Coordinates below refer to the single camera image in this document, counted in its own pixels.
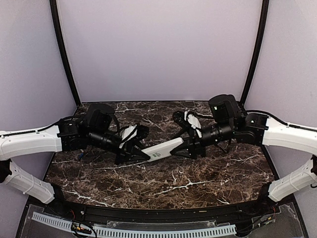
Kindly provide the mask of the white remote control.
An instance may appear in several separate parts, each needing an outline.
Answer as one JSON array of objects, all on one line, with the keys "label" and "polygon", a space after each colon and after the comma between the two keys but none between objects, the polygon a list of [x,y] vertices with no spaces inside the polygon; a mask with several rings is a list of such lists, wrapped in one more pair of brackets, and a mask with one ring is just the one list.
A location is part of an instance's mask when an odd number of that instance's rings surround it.
[{"label": "white remote control", "polygon": [[177,146],[181,145],[183,142],[184,142],[183,139],[179,137],[179,138],[172,139],[164,143],[143,149],[142,152],[147,154],[150,157],[148,162],[153,162],[153,161],[160,160],[166,157],[170,157],[171,156],[170,152],[173,149],[175,149]]}]

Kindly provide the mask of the black frame post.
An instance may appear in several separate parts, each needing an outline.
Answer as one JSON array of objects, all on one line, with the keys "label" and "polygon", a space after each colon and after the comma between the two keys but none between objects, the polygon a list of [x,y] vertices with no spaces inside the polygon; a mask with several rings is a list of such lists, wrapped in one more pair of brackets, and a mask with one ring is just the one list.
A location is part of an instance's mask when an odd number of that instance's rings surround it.
[{"label": "black frame post", "polygon": [[246,77],[246,81],[244,84],[243,92],[242,92],[242,95],[240,98],[240,103],[243,106],[245,105],[247,97],[249,95],[251,85],[253,82],[253,78],[255,75],[258,59],[260,56],[264,32],[265,32],[266,20],[267,20],[267,15],[268,15],[268,9],[269,9],[269,0],[262,0],[260,19],[259,19],[259,25],[258,25],[255,45],[254,45],[254,49],[253,49],[253,54],[252,54],[248,74]]},{"label": "black frame post", "polygon": [[61,22],[59,18],[59,12],[58,12],[58,6],[56,0],[49,0],[50,2],[50,9],[51,9],[51,15],[53,20],[53,27],[55,31],[55,37],[59,49],[59,54],[61,57],[61,61],[63,64],[64,72],[66,75],[66,79],[68,82],[68,86],[70,88],[72,98],[75,102],[76,107],[79,107],[81,105],[81,100],[75,85],[75,80],[71,71],[68,55],[66,52],[66,46],[63,38],[62,28],[61,28]]}]

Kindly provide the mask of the left black frame post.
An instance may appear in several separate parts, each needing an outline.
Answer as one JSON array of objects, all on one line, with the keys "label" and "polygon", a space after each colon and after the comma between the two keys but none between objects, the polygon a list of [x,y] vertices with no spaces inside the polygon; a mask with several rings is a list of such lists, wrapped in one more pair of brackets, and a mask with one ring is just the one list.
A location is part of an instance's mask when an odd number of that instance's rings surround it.
[{"label": "left black frame post", "polygon": [[49,0],[50,2],[50,9],[51,9],[51,15],[53,20],[53,27],[55,31],[55,37],[59,49],[59,54],[61,57],[61,61],[63,64],[64,72],[66,75],[66,79],[68,82],[68,86],[70,88],[72,98],[75,102],[76,107],[79,107],[81,105],[81,100],[75,85],[75,80],[71,71],[68,55],[66,52],[66,46],[63,38],[62,28],[61,28],[61,22],[59,18],[59,12],[58,12],[58,6],[56,0]]}]

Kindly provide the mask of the right black frame post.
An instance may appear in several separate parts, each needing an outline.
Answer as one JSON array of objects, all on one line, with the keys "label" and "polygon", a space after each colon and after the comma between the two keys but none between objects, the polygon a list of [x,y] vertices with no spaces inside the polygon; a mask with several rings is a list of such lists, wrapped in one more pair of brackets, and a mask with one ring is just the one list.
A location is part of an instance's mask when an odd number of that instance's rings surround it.
[{"label": "right black frame post", "polygon": [[267,15],[268,15],[268,9],[269,9],[269,0],[262,0],[260,19],[259,19],[259,25],[258,25],[255,45],[254,45],[254,49],[253,49],[253,54],[252,54],[248,74],[246,77],[246,81],[244,84],[243,92],[242,92],[242,95],[240,98],[240,103],[243,106],[245,105],[247,97],[249,95],[251,85],[253,82],[253,78],[255,75],[258,59],[260,56],[264,32],[265,32],[266,20],[267,20]]}]

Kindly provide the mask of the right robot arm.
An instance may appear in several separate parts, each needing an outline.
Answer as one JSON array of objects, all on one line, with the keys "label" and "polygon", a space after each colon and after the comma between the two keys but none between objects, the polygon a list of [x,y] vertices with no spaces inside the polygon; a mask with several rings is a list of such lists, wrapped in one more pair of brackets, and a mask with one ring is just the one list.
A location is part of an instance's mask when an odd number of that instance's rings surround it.
[{"label": "right robot arm", "polygon": [[206,147],[232,139],[238,143],[251,145],[280,146],[312,154],[300,168],[285,177],[265,184],[258,200],[253,203],[253,211],[263,215],[272,203],[312,185],[317,181],[317,130],[314,127],[284,122],[276,116],[259,111],[244,110],[233,95],[221,94],[208,101],[215,124],[200,128],[199,115],[194,112],[176,111],[173,120],[181,126],[178,136],[188,133],[189,137],[171,151],[181,156],[195,159],[206,155]]}]

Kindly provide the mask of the black front rail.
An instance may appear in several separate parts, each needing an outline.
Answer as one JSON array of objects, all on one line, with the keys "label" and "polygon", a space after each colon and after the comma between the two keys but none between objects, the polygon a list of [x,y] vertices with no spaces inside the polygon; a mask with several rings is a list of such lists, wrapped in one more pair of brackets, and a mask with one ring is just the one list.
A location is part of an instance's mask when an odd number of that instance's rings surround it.
[{"label": "black front rail", "polygon": [[231,205],[205,207],[196,209],[145,210],[123,209],[103,206],[84,205],[65,202],[65,208],[75,213],[75,219],[91,224],[106,224],[110,221],[131,223],[182,223],[212,221],[217,223],[234,223],[250,221],[251,208],[255,200]]}]

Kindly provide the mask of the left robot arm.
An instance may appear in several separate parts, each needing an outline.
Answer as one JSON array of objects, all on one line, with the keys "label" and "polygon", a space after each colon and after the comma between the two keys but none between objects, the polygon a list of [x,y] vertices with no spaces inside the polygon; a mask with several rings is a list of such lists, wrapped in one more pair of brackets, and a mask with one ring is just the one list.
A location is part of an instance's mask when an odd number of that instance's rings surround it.
[{"label": "left robot arm", "polygon": [[141,140],[149,129],[139,123],[123,134],[115,110],[102,103],[91,104],[81,116],[69,116],[42,128],[0,133],[0,181],[50,207],[59,216],[66,216],[70,206],[64,201],[61,188],[44,182],[22,170],[13,157],[42,152],[68,152],[97,147],[116,155],[115,164],[133,160],[149,160],[142,152]]}]

